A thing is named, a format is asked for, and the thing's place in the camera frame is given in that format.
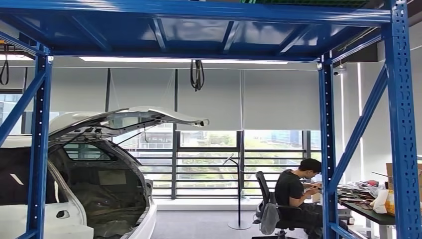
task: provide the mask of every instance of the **metal deck panel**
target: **metal deck panel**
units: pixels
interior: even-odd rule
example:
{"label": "metal deck panel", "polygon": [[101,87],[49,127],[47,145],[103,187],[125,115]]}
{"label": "metal deck panel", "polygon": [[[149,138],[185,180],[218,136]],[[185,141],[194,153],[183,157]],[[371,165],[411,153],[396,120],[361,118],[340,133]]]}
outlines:
{"label": "metal deck panel", "polygon": [[359,33],[390,17],[379,9],[188,0],[2,0],[0,20],[54,55],[303,61],[351,37],[342,30]]}

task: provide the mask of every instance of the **lamp base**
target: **lamp base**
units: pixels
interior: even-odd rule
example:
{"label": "lamp base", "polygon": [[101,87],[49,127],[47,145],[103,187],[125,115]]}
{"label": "lamp base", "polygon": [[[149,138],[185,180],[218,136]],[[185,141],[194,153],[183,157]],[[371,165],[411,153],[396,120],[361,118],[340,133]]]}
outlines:
{"label": "lamp base", "polygon": [[234,221],[229,222],[227,225],[228,225],[228,227],[235,229],[235,230],[246,230],[246,229],[249,229],[252,226],[251,223],[248,223],[248,222],[243,221],[243,220],[241,220],[240,223],[239,223],[238,220],[234,220]]}

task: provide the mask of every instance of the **open trunk lid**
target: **open trunk lid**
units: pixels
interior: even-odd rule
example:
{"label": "open trunk lid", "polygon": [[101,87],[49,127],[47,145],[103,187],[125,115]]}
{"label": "open trunk lid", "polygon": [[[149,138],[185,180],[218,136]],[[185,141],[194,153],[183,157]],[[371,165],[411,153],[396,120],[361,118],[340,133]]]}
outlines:
{"label": "open trunk lid", "polygon": [[109,138],[162,123],[203,127],[209,124],[209,120],[149,106],[106,113],[75,112],[58,116],[50,122],[49,139],[70,140],[79,135],[88,139]]}

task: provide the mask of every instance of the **black office chair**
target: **black office chair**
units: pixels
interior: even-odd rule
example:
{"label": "black office chair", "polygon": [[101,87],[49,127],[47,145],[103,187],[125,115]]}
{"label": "black office chair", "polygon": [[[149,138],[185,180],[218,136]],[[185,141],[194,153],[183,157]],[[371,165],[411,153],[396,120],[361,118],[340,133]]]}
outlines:
{"label": "black office chair", "polygon": [[[260,224],[265,206],[267,205],[268,202],[275,203],[276,200],[275,200],[274,192],[270,192],[270,189],[267,186],[267,181],[265,180],[264,173],[259,171],[255,175],[258,180],[259,187],[261,188],[262,202],[258,205],[258,208],[256,210],[257,219],[254,221],[254,224]],[[300,229],[304,229],[305,231],[309,231],[313,228],[310,225],[302,223],[302,222],[294,222],[294,221],[288,221],[288,220],[283,219],[283,215],[297,213],[298,211],[301,210],[301,208],[281,206],[281,205],[277,205],[277,208],[278,208],[278,214],[279,214],[280,220],[277,222],[276,228],[280,229],[280,232],[277,233],[276,236],[252,237],[252,239],[294,239],[294,238],[286,237],[286,232],[285,232],[286,229],[293,231],[296,228],[300,228]]]}

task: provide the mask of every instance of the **gray floor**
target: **gray floor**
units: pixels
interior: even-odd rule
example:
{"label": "gray floor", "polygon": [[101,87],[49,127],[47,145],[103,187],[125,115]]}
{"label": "gray floor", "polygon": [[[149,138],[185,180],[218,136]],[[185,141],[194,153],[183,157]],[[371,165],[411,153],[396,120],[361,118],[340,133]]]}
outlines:
{"label": "gray floor", "polygon": [[[254,212],[242,212],[242,219],[252,222]],[[235,211],[159,211],[152,239],[250,239],[263,236],[258,225],[238,231],[227,226],[236,220]],[[302,230],[288,232],[288,236],[306,239]]]}

